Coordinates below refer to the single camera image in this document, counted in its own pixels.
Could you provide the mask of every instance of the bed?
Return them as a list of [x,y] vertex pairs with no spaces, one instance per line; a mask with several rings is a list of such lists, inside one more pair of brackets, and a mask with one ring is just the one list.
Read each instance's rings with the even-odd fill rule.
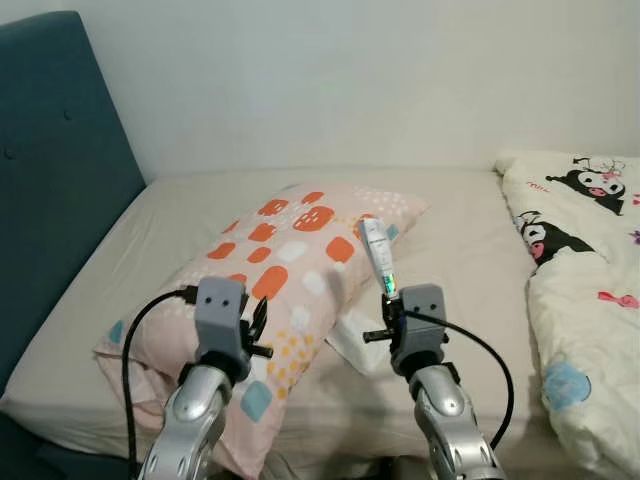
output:
[[[449,319],[486,338],[509,365],[515,411],[497,451],[507,472],[518,479],[585,478],[560,448],[539,401],[524,293],[535,265],[494,173],[228,171],[161,179],[145,188],[77,14],[3,27],[0,55],[15,65],[15,75],[0,78],[7,82],[0,83],[3,112],[14,119],[0,132],[0,218],[3,229],[15,232],[0,240],[13,252],[0,290],[9,306],[0,340],[0,435],[10,445],[0,449],[3,478],[124,478],[123,409],[92,358],[96,339],[235,215],[310,178],[394,189],[431,202],[395,250],[399,281],[440,284]],[[29,114],[21,113],[25,104]],[[232,204],[225,202],[230,197]],[[354,304],[377,319],[378,296],[370,282]],[[492,435],[506,402],[499,369],[463,338],[453,338],[446,354],[460,371],[481,429]],[[325,345],[291,392],[263,478],[354,477],[380,457],[424,459],[412,408],[406,382],[388,362],[365,377]],[[153,436],[138,434],[144,453]],[[420,471],[422,462],[413,464]]]

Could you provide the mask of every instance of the teal upholstered headboard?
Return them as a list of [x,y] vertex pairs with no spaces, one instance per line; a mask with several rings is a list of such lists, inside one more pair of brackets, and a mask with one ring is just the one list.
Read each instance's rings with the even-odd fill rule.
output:
[[143,188],[78,14],[0,27],[0,394]]

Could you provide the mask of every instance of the kuromi character print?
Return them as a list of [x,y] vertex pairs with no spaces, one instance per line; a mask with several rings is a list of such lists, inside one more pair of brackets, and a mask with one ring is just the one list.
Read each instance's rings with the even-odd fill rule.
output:
[[529,211],[515,219],[518,231],[538,266],[551,260],[564,247],[574,252],[593,252],[593,248],[578,237],[572,237],[549,222],[538,221],[539,217],[540,212]]
[[624,204],[621,197],[624,195],[625,187],[619,177],[621,176],[620,168],[624,168],[624,164],[613,160],[610,165],[594,169],[589,157],[574,158],[573,164],[580,168],[570,170],[563,177],[547,176],[546,179],[562,182],[576,192],[594,199],[596,203],[616,215],[620,215]]

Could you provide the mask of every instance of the pink bow print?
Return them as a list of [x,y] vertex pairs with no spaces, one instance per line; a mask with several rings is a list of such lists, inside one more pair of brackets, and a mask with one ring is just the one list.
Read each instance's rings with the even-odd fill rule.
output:
[[609,292],[598,292],[598,298],[605,302],[617,303],[621,307],[640,308],[640,301],[633,295],[624,295],[623,297],[617,298]]

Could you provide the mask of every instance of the black cable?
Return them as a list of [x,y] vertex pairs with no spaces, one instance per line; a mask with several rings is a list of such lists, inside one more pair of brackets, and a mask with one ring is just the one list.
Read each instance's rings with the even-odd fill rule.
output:
[[131,386],[129,385],[129,350],[131,349],[131,341],[133,340],[133,334],[136,333],[136,329],[144,316],[149,311],[158,305],[172,297],[181,297],[187,303],[194,304],[195,297],[198,289],[194,286],[187,286],[180,290],[174,290],[172,292],[163,293],[162,295],[151,300],[145,307],[140,310],[140,313],[136,315],[133,320],[127,337],[124,340],[124,346],[122,347],[122,392],[124,395],[124,409],[127,416],[127,437],[129,441],[129,478],[135,480],[138,475],[138,463],[136,452],[136,424],[133,418],[133,403],[131,401]]
[[491,440],[491,448],[495,450],[496,447],[498,446],[498,443],[502,439],[502,436],[507,431],[507,428],[509,427],[509,423],[511,422],[511,415],[513,415],[513,403],[514,403],[515,394],[513,391],[513,380],[511,379],[511,373],[509,372],[509,367],[507,367],[507,364],[504,362],[504,360],[502,360],[502,357],[500,356],[500,354],[491,347],[491,345],[489,345],[487,342],[482,340],[480,337],[474,335],[470,331],[465,330],[462,327],[459,327],[455,323],[449,323],[444,320],[439,320],[437,318],[433,318],[428,315],[423,315],[421,313],[411,312],[409,310],[405,310],[404,314],[407,317],[417,318],[418,320],[424,320],[425,322],[435,323],[436,325],[440,325],[441,327],[450,328],[451,330],[455,330],[456,332],[469,337],[471,340],[478,343],[481,347],[483,347],[486,351],[488,351],[491,354],[491,356],[495,358],[496,361],[500,364],[500,367],[502,368],[502,372],[504,373],[504,377],[507,381],[508,398],[507,398],[507,409],[504,413],[504,417],[502,418],[502,423],[500,424],[500,428],[498,428],[498,431],[496,432],[496,434],[493,436],[493,439]]

